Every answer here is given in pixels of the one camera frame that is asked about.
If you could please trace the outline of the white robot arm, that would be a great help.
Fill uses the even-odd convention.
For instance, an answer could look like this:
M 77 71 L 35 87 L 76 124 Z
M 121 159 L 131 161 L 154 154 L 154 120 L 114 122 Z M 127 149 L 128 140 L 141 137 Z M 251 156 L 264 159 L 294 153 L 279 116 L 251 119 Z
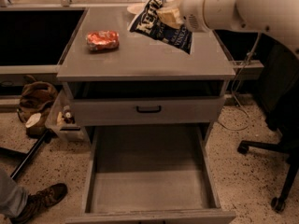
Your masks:
M 157 14 L 162 23 L 191 32 L 262 33 L 299 58 L 299 0 L 173 0 Z

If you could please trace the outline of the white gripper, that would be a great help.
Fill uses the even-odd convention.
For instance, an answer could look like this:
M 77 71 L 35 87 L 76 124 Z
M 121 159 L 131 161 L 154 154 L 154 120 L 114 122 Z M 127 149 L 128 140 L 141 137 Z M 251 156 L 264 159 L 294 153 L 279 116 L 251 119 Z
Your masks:
M 165 0 L 166 3 L 173 1 L 177 0 Z M 204 3 L 205 0 L 182 0 L 179 10 L 177 7 L 161 7 L 156 13 L 160 21 L 171 28 L 179 29 L 184 22 L 186 28 L 193 33 L 208 32 Z

